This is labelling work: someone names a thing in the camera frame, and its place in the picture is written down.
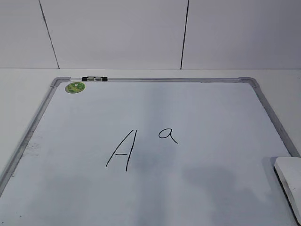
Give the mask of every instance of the white eraser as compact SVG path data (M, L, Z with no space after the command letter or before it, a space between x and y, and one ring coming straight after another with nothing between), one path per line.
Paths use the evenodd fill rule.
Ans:
M301 158L278 157L275 162L275 170L296 219L301 224Z

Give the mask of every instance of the plastic corner piece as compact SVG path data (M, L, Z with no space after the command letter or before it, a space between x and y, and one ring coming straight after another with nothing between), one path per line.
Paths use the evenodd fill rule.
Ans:
M259 84L255 78L252 77L239 77L241 82L249 83L252 87L258 88Z
M71 77L56 77L55 79L53 79L52 83L51 83L51 87L58 87L59 84L61 84L62 82L68 82L70 81Z

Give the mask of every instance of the white wall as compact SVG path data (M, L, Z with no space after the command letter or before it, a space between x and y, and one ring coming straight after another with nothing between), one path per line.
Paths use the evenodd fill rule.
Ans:
M180 68L187 0L41 4L60 68ZM300 10L301 0L190 0L182 68L301 68ZM38 0L0 1L0 67L58 67Z
M301 68L301 0L190 0L183 68Z
M180 68L186 0L41 3L61 68Z
M38 0L0 1L0 67L57 68Z

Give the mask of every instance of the black marker writing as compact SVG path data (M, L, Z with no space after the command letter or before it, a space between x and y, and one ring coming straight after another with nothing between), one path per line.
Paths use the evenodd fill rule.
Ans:
M133 132L133 130L131 132L129 132L129 134L127 134L127 136L120 142L120 144L116 147L115 151L113 152L113 154L111 155L111 157L109 158L107 164L105 165L106 167L108 166L109 162L111 161L112 157L114 156L114 154L116 153L117 149L120 147L120 145L123 143L123 141L125 141L125 139L127 139L127 137Z
M164 130L162 130L161 132L159 132L159 135L158 135L158 136L159 136L159 138L161 138L161 139L170 137L176 144L178 144L178 142L176 142L175 139L173 138L173 136L171 135L171 132L172 132L172 131L173 131L173 129L171 129L171 128L164 129Z
M127 159L127 167L128 167L128 162L130 161L130 157L131 157L132 150L133 150L133 147L134 147L134 143L135 143L135 140L136 140L136 135L137 135L137 130L136 130L136 132L135 132L135 136L134 136L134 139L133 139L133 143L132 143L132 148L131 148L130 154L128 155L128 159Z
M127 137L133 132L133 130L131 132L129 132L125 138L123 138L123 140L120 142L120 144L117 146L117 148L114 150L114 152L112 153L112 155L110 156L107 164L105 165L106 167L108 166L109 162L111 161L111 159L113 158L114 155L127 155L125 153L116 153L117 149L120 147L120 145L127 139ZM126 172L127 172L127 168L128 168L128 163L130 161L130 158L131 158L131 154L132 154L132 151L133 151L133 148L134 148L134 144L135 144L135 140L136 140L136 136L137 136L137 130L135 131L135 136L134 136L134 139L133 139L133 143L132 143L132 147L131 147L131 151L128 155L128 158L127 158L127 166L126 166Z

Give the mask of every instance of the round sticker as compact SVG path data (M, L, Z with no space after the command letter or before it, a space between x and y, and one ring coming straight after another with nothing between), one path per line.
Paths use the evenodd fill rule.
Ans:
M66 86L65 90L67 93L79 93L85 89L85 84L82 82L73 82Z

